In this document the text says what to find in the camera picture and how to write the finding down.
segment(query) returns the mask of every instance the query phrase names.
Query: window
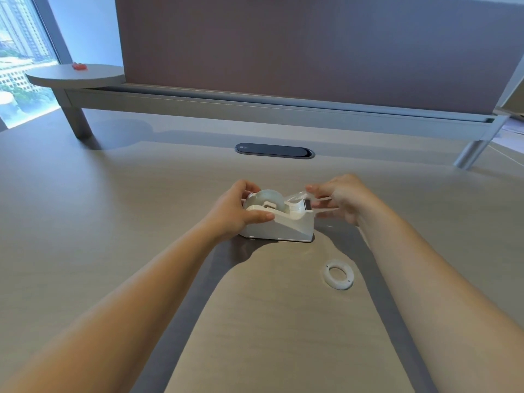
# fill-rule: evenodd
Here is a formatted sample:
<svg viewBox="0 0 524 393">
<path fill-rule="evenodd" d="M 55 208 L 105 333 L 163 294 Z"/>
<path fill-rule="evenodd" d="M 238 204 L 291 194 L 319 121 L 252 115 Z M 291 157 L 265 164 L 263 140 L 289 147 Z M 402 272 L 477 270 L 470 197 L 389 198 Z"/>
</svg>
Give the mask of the window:
<svg viewBox="0 0 524 393">
<path fill-rule="evenodd" d="M 8 128 L 59 108 L 50 88 L 30 85 L 25 72 L 57 64 L 31 0 L 0 3 L 0 117 Z"/>
</svg>

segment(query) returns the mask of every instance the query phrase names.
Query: small red toy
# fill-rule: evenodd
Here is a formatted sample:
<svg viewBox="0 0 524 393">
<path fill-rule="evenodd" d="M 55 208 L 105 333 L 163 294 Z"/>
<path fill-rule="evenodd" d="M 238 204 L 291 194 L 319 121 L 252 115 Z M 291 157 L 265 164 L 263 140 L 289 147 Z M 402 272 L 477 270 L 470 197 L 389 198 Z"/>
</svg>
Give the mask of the small red toy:
<svg viewBox="0 0 524 393">
<path fill-rule="evenodd" d="M 87 70 L 88 66 L 86 64 L 83 64 L 83 63 L 73 62 L 73 69 L 75 69 L 75 70 Z"/>
</svg>

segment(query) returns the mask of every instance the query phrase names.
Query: hand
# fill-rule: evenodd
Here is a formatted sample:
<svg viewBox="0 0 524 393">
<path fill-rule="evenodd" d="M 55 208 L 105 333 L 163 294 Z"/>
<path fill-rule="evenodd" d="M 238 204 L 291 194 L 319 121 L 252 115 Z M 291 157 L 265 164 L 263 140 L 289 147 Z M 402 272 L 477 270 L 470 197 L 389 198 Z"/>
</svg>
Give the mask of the hand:
<svg viewBox="0 0 524 393">
<path fill-rule="evenodd" d="M 359 218 L 366 210 L 383 204 L 356 175 L 347 174 L 322 184 L 307 185 L 306 190 L 316 198 L 331 197 L 311 203 L 315 209 L 333 209 L 319 212 L 317 218 L 343 218 L 358 226 Z"/>
<path fill-rule="evenodd" d="M 260 188 L 249 181 L 235 182 L 231 189 L 220 196 L 202 223 L 215 229 L 218 239 L 223 241 L 236 236 L 246 225 L 271 221 L 275 218 L 271 212 L 242 208 L 245 198 L 259 191 Z"/>
</svg>

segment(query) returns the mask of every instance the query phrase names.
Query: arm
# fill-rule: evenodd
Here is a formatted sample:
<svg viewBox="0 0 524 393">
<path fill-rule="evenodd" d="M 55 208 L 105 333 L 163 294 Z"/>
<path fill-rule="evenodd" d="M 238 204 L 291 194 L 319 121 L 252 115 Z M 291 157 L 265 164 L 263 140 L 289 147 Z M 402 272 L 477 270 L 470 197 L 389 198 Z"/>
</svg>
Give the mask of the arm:
<svg viewBox="0 0 524 393">
<path fill-rule="evenodd" d="M 76 320 L 2 392 L 128 392 L 213 247 L 274 218 L 242 208 L 242 198 L 259 190 L 236 182 L 203 221 Z"/>
<path fill-rule="evenodd" d="M 524 390 L 524 331 L 354 175 L 309 185 L 361 229 L 441 393 Z"/>
</svg>

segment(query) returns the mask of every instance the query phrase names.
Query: white round tabletop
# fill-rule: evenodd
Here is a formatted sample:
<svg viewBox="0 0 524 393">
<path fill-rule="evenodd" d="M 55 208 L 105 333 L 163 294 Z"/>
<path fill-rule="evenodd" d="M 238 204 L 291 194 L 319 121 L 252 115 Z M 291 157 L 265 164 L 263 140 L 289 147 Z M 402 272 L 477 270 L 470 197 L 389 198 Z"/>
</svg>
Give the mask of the white round tabletop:
<svg viewBox="0 0 524 393">
<path fill-rule="evenodd" d="M 87 64 L 87 67 L 87 70 L 75 70 L 71 64 L 37 67 L 26 75 L 31 84 L 66 90 L 107 87 L 126 82 L 121 66 Z"/>
</svg>

